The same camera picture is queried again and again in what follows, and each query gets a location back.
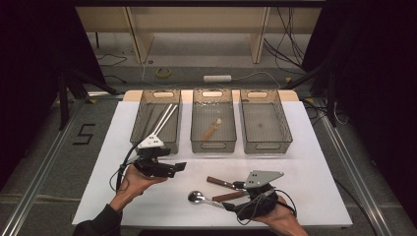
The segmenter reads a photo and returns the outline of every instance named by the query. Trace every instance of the human hand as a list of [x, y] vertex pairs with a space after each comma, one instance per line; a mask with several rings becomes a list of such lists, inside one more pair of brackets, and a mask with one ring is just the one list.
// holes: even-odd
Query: human hand
[[135, 166], [129, 165], [116, 196], [110, 202], [110, 206], [117, 212], [121, 212], [128, 203], [135, 197], [141, 195], [151, 185], [164, 182], [167, 179], [148, 177], [141, 173]]
[[[286, 204], [286, 201], [282, 196], [278, 196], [278, 200]], [[301, 227], [291, 210], [285, 206], [276, 205], [273, 211], [266, 215], [255, 217], [254, 220], [268, 225], [283, 235], [307, 235], [307, 232]]]

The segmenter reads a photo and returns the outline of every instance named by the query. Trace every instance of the wooden handle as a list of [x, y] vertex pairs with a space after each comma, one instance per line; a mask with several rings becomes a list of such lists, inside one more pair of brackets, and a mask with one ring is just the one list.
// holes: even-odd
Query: wooden handle
[[215, 201], [215, 202], [221, 203], [221, 202], [225, 202], [225, 201], [228, 201], [228, 200], [238, 199], [238, 198], [243, 197], [243, 196], [245, 196], [245, 193], [243, 191], [238, 191], [238, 192], [234, 192], [234, 193], [231, 193], [231, 194], [212, 197], [212, 200]]
[[216, 125], [211, 125], [208, 131], [203, 135], [203, 141], [207, 141], [209, 137], [211, 136], [212, 132], [214, 132], [216, 129], [217, 129]]
[[227, 187], [229, 189], [236, 190], [236, 188], [234, 187], [234, 185], [232, 183], [228, 183], [228, 182], [213, 178], [211, 176], [208, 176], [207, 181], [209, 183], [221, 185], [221, 186]]

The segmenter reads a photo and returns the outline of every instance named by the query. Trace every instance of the person's left hand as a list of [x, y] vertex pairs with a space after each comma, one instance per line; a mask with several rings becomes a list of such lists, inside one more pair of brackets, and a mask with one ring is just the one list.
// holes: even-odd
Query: person's left hand
[[129, 202], [141, 195], [151, 185], [166, 180], [167, 178], [148, 177], [141, 173], [135, 166], [129, 165], [116, 197], [111, 201], [110, 206], [120, 212]]

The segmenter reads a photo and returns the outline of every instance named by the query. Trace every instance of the gray carpet floor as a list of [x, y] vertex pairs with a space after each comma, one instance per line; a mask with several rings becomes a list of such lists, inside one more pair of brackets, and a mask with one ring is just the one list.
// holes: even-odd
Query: gray carpet floor
[[[179, 88], [192, 89], [197, 87], [219, 87], [219, 85], [201, 84], [203, 75], [231, 75], [238, 79], [257, 72], [268, 72], [282, 86], [286, 85], [284, 78], [291, 75], [277, 69], [246, 69], [246, 68], [171, 68], [172, 76], [169, 79], [158, 79], [154, 73], [157, 68], [146, 67], [144, 79], [142, 80], [143, 68], [141, 67], [102, 67], [105, 76], [117, 76], [125, 80], [123, 84], [114, 77], [106, 77], [107, 83], [118, 90], [129, 89], [161, 89]], [[222, 84], [228, 88], [276, 88], [276, 83], [266, 74], [257, 74], [251, 78]], [[95, 86], [86, 85], [87, 90], [99, 90]], [[296, 89], [300, 97], [309, 95], [309, 83]], [[20, 230], [19, 235], [71, 235], [74, 226], [71, 225], [84, 189], [87, 185], [92, 169], [101, 149], [106, 132], [120, 99], [97, 99], [94, 103], [83, 104], [78, 113], [72, 129], [62, 146], [52, 169], [50, 170], [38, 196], [30, 209], [30, 212]], [[331, 174], [341, 182], [347, 190], [357, 198], [355, 189], [344, 169], [344, 166], [337, 154], [331, 139], [325, 129], [322, 120], [312, 119], [314, 130], [318, 137], [322, 151], [328, 162]], [[58, 134], [60, 124], [59, 105], [51, 107], [48, 117], [39, 129], [36, 139], [31, 144], [28, 156], [24, 158], [11, 176], [9, 182], [0, 193], [0, 226], [3, 228], [7, 219], [13, 212], [21, 195], [25, 192], [31, 179], [38, 170], [42, 160], [45, 158], [55, 137]], [[85, 142], [86, 137], [79, 137], [78, 133], [83, 124], [94, 124], [85, 127], [85, 132], [93, 134], [88, 145], [75, 146], [76, 142]], [[341, 134], [355, 163], [359, 167], [372, 196], [387, 220], [387, 225], [393, 235], [417, 235], [417, 230], [407, 217], [405, 211], [399, 204], [395, 195], [390, 190], [384, 177], [373, 165], [372, 158], [368, 155], [355, 128], [350, 125], [338, 125], [338, 132]], [[307, 228], [309, 235], [373, 235], [372, 229], [352, 199], [339, 188], [339, 192], [346, 204], [347, 210], [353, 219], [353, 225], [348, 228]], [[54, 197], [53, 200], [46, 200], [45, 196]], [[123, 228], [123, 235], [138, 235], [139, 229]], [[216, 235], [233, 235], [232, 231], [215, 232]], [[143, 231], [140, 235], [176, 235], [175, 232], [164, 231]], [[237, 235], [262, 235], [262, 233], [251, 231], [239, 231]]]

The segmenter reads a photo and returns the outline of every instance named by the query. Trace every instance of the silver utensil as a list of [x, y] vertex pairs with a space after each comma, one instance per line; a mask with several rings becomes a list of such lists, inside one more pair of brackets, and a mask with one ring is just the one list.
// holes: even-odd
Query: silver utensil
[[202, 192], [200, 192], [200, 191], [192, 191], [188, 195], [188, 201], [190, 201], [191, 203], [194, 203], [194, 204], [198, 204], [198, 203], [201, 203], [201, 202], [205, 202], [205, 203], [214, 205], [216, 207], [222, 207], [222, 208], [224, 208], [224, 206], [221, 203], [214, 202], [212, 200], [206, 199], [205, 196], [203, 196]]

